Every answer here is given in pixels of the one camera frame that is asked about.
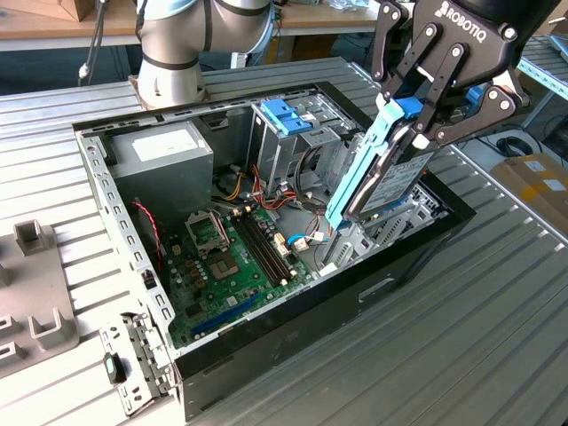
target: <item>screw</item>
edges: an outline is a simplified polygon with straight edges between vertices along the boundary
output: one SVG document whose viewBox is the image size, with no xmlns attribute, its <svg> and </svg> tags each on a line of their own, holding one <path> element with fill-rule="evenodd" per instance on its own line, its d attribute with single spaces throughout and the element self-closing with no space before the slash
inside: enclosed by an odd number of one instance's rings
<svg viewBox="0 0 568 426">
<path fill-rule="evenodd" d="M 503 33 L 503 35 L 507 40 L 513 40 L 515 37 L 517 37 L 517 32 L 513 27 L 508 27 Z"/>
</svg>

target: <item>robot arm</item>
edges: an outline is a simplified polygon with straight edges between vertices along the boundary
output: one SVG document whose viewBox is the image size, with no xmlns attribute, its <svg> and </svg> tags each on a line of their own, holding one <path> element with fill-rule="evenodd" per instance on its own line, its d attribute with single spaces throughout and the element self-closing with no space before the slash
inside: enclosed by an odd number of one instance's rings
<svg viewBox="0 0 568 426">
<path fill-rule="evenodd" d="M 274 14 L 271 0 L 138 0 L 141 98 L 151 107 L 202 100 L 199 53 L 262 51 Z"/>
<path fill-rule="evenodd" d="M 395 207 L 441 146 L 526 107 L 513 69 L 526 41 L 558 3 L 420 0 L 408 7 L 381 2 L 372 71 L 381 83 L 379 114 L 327 206 L 330 224 L 338 228 Z M 397 56 L 388 47 L 404 26 L 411 28 L 410 45 Z M 418 99 L 421 86 L 427 93 Z M 453 113 L 466 99 L 468 112 L 456 122 Z"/>
</svg>

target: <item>red wire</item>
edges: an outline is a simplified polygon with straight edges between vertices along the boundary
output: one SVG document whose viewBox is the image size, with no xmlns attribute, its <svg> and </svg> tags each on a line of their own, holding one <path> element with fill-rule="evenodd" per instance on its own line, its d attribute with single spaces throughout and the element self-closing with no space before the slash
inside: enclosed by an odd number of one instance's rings
<svg viewBox="0 0 568 426">
<path fill-rule="evenodd" d="M 154 237 L 156 239 L 156 254 L 158 255 L 158 269 L 161 270 L 162 269 L 162 253 L 160 251 L 161 242 L 160 242 L 160 235 L 158 234 L 158 226 L 156 226 L 154 216 L 152 215 L 152 213 L 150 213 L 150 211 L 146 207 L 144 207 L 139 202 L 133 201 L 132 204 L 134 204 L 136 207 L 138 207 L 144 213 L 146 213 L 146 216 L 148 216 L 148 219 L 150 220 L 150 223 L 152 224 L 152 228 L 154 229 Z"/>
<path fill-rule="evenodd" d="M 258 175 L 258 169 L 256 168 L 255 164 L 253 164 L 253 166 L 252 166 L 252 171 L 253 171 L 253 174 L 255 175 L 255 184 L 253 184 L 252 192 L 253 193 L 260 193 L 260 196 L 254 195 L 253 197 L 265 209 L 277 210 L 280 207 L 282 207 L 286 202 L 295 199 L 296 193 L 294 193 L 292 191 L 286 191 L 285 193 L 283 193 L 283 195 L 286 196 L 286 198 L 284 200 L 275 199 L 275 200 L 269 201 L 270 204 L 267 204 L 265 199 L 264 199 L 264 193 L 263 193 L 262 187 L 260 186 L 260 176 Z"/>
</svg>

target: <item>aluminum workbench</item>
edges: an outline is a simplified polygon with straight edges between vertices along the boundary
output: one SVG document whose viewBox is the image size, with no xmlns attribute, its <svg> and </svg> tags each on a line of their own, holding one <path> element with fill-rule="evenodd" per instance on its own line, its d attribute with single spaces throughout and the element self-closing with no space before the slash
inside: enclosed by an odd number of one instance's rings
<svg viewBox="0 0 568 426">
<path fill-rule="evenodd" d="M 213 97 L 328 80 L 370 115 L 376 86 L 339 58 L 207 73 Z M 97 329 L 135 309 L 71 122 L 140 110 L 128 83 L 0 98 L 0 232 L 55 227 L 80 344 L 0 381 L 0 423 L 126 422 Z M 430 168 L 477 215 L 418 278 L 229 396 L 198 425 L 530 425 L 568 416 L 568 252 L 562 236 L 459 151 Z M 176 425 L 173 398 L 132 425 Z"/>
</svg>

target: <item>metal bracket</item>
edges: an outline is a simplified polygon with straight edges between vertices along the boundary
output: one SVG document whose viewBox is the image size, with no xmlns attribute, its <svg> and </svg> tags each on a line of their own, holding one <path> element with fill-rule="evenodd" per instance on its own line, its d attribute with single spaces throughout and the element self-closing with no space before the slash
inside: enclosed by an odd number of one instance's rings
<svg viewBox="0 0 568 426">
<path fill-rule="evenodd" d="M 123 314 L 99 334 L 110 355 L 105 358 L 106 372 L 128 416 L 167 396 L 176 385 L 166 346 L 146 313 Z"/>
</svg>

